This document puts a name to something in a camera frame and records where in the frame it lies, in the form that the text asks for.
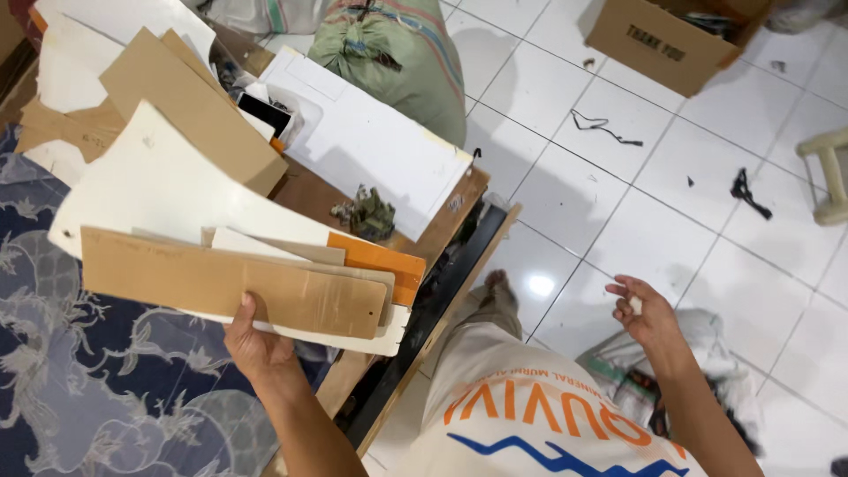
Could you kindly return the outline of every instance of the printed shirt logo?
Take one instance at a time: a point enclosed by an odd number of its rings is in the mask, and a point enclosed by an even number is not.
[[[560,454],[560,457],[547,457],[517,435],[511,435],[501,439],[491,446],[486,446],[480,442],[473,441],[467,437],[450,432],[448,433],[448,437],[468,446],[471,450],[483,456],[490,456],[497,451],[515,446],[526,452],[528,456],[532,457],[536,462],[538,462],[542,467],[548,469],[550,472],[573,470],[582,477],[660,477],[667,471],[673,472],[679,477],[684,477],[689,472],[689,469],[677,469],[665,459],[660,459],[656,462],[650,463],[636,472],[631,472],[620,465],[614,465],[607,470],[600,471],[583,462],[579,458],[574,457],[572,454],[562,447],[557,446],[553,442],[546,441],[545,444],[547,444],[551,449],[557,451]]]

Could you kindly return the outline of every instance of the black cord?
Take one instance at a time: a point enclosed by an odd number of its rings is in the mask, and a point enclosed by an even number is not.
[[[598,124],[593,124],[592,126],[589,126],[589,127],[580,127],[580,123],[577,122],[578,116],[582,117],[586,121],[601,121],[601,122],[598,123]],[[621,144],[632,144],[633,146],[639,146],[639,147],[642,147],[642,145],[644,144],[642,141],[625,141],[624,139],[622,139],[621,136],[616,136],[616,134],[614,132],[610,131],[609,129],[604,128],[604,126],[606,126],[607,124],[610,123],[610,120],[608,120],[608,119],[599,118],[599,119],[593,119],[592,120],[592,119],[589,119],[588,117],[578,113],[576,109],[572,109],[572,118],[574,119],[574,126],[577,126],[577,129],[579,129],[580,131],[585,131],[587,129],[600,129],[601,131],[609,132]]]
[[[739,169],[739,174],[734,180],[734,188],[730,189],[730,195],[733,195],[736,199],[744,200],[747,205],[750,205],[757,212],[760,212],[762,216],[766,217],[766,220],[771,220],[772,212],[762,205],[757,204],[757,202],[754,202],[754,194],[748,188],[748,173],[744,167]]]

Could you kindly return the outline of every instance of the white tile floor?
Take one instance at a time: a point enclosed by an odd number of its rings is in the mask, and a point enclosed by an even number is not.
[[[510,273],[528,344],[565,356],[618,330],[603,290],[615,273],[649,280],[678,307],[719,313],[762,383],[767,475],[827,475],[848,455],[848,239],[846,226],[812,221],[823,176],[794,148],[848,126],[848,31],[761,31],[686,99],[585,47],[587,4],[443,5],[466,76],[466,150],[481,148],[491,190],[525,207],[483,273]],[[595,64],[584,70],[587,58]],[[571,108],[644,147],[579,131]],[[771,221],[730,197],[740,167]],[[470,296],[460,314],[476,304]],[[372,445],[371,475],[418,432],[437,357]]]

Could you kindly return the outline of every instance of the scrap pile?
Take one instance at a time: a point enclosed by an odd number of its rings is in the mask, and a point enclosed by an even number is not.
[[[50,2],[36,5],[47,22],[39,95],[24,109],[18,147],[71,186],[49,238],[82,260],[85,288],[222,323],[232,319],[242,292],[249,290],[258,298],[257,328],[347,350],[396,354],[425,261],[339,233],[268,200],[287,169],[281,145],[272,144],[292,128],[246,113],[232,100],[215,64],[201,53],[212,48],[215,34],[208,35],[212,30],[199,19],[112,4],[119,6],[116,12],[123,10],[103,27],[75,20]],[[280,58],[285,64],[277,74],[284,83],[291,58]],[[299,64],[302,79],[305,69],[332,76],[311,67]],[[361,98],[360,90],[336,87],[336,98],[344,94]],[[297,93],[291,97],[318,114],[305,116],[297,128],[304,129],[301,144],[287,153],[310,166],[321,158],[308,156],[317,154],[316,145],[343,150],[343,141],[321,135],[324,126],[337,129],[333,115],[341,109],[329,100],[315,104]],[[373,101],[365,98],[361,101]],[[453,188],[470,161],[422,135],[411,121],[397,126],[393,114],[380,109],[375,117],[395,123],[396,132],[418,131],[416,141],[440,148],[444,161],[454,165],[445,169],[435,160],[427,166],[450,171],[433,180],[430,189],[437,194],[423,200],[423,193],[406,196],[409,207],[425,213],[412,222],[401,210],[399,222],[420,235],[443,189]],[[367,149],[350,154],[375,156]],[[387,162],[379,155],[374,160]],[[384,187],[385,177],[396,172],[359,164],[360,176],[370,177],[381,192],[392,189]],[[323,177],[332,183],[332,174]],[[345,174],[345,180],[358,178]],[[355,210],[352,223],[377,239],[390,235],[394,208],[376,194],[364,206],[367,216]]]

